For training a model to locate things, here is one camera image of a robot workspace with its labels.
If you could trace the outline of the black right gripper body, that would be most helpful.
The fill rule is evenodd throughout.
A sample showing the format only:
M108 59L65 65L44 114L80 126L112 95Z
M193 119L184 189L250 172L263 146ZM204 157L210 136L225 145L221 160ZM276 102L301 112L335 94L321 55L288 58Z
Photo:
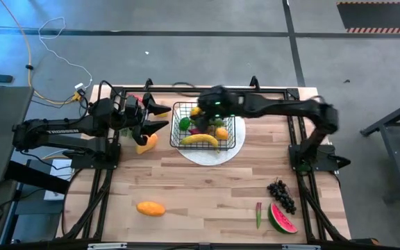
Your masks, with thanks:
M211 117L230 117L237 97L222 85L216 85L204 90L197 99L198 107L204 114Z

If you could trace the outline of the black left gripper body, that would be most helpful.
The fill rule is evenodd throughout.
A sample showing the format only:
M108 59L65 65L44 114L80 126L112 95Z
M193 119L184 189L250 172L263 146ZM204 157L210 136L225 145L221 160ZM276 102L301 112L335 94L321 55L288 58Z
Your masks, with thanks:
M120 102L114 102L114 112L111 117L111 129L115 131L120 131L123 128L133 128L134 126L141 123L144 113L142 103L139 102L140 108L135 117L127 118L120 113L118 113L117 108L119 107Z

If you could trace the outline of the yellow banana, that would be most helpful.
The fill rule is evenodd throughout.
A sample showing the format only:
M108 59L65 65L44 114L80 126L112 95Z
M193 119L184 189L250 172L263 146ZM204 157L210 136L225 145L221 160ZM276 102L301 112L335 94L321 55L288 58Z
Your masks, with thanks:
M186 149L219 151L218 140L209 134L189 135L180 141L180 145Z

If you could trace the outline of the orange mango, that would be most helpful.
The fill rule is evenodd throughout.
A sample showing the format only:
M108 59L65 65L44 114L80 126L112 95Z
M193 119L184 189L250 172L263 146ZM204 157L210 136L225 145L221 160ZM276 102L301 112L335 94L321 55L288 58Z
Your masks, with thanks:
M153 201L143 201L136 205L137 211L143 215L160 217L166 212L163 205L153 202Z
M135 151L137 154L143 154L153 149L158 142L158 136L154 133L150 136L147 135L147 143L144 146L137 145Z

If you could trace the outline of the dark grape bunch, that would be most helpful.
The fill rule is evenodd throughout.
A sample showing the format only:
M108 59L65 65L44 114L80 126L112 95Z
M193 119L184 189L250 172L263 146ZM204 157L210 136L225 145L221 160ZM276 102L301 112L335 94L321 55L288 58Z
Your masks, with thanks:
M290 195L289 187L281 179L276 179L273 183L267 186L270 195L279 201L281 206L285 209L286 213L294 215L297 211L295 201Z

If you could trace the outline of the watermelon slice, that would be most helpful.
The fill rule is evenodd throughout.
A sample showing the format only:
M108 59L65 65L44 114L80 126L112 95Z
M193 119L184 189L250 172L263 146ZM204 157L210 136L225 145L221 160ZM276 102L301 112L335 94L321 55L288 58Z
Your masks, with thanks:
M286 234L298 232L296 226L281 212L275 203L270 203L267 215L271 225L277 231Z

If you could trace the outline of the white round woven placemat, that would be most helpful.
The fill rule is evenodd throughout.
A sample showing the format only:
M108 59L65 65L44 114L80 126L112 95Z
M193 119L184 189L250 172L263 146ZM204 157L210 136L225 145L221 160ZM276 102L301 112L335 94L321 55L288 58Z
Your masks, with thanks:
M188 99L186 102L195 102L197 99ZM246 124L241 117L235 118L235 139L236 145L233 149L227 151L215 150L195 150L195 149L177 149L178 152L188 160L205 166L220 165L234 158L242 149L246 137Z

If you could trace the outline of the white and yellow plug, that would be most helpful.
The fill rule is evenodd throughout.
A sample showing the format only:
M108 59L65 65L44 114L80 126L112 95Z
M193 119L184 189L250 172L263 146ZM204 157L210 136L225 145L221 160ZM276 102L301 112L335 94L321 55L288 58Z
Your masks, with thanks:
M79 83L74 86L75 92L72 96L72 101L80 101L85 96L86 87L84 84Z

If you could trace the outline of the white paper sheet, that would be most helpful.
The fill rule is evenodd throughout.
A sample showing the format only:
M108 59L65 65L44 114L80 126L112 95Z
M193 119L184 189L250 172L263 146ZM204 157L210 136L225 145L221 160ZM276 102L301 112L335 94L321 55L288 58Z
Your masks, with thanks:
M50 170L50 175L61 178L65 181L69 181L72 177L74 170L71 168L72 161L70 159L54 159L52 165L56 169L52 168ZM45 201L62 201L64 199L64 194L46 191L44 193Z

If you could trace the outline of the black desk leg bar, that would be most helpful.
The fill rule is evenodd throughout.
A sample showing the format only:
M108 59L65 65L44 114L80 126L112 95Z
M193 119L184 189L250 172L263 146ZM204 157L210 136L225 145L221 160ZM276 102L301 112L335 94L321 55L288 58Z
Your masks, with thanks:
M65 194L67 188L70 186L69 181L46 174L15 161L10 161L8 163L4 178L59 194Z

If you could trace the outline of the black hazard-striped floor mat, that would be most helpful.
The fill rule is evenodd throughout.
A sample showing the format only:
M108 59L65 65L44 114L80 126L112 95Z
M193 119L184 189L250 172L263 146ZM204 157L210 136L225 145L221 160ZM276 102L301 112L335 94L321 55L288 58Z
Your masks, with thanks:
M348 33L400 34L400 1L343 1L336 6Z

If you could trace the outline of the silver metal bracket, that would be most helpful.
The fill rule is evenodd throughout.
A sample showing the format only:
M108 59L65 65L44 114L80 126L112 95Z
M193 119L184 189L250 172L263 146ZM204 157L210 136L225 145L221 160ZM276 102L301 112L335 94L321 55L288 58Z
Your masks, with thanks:
M321 247L311 244L283 244L281 250L321 250Z
M128 249L125 242L102 242L89 244L87 250L124 250Z

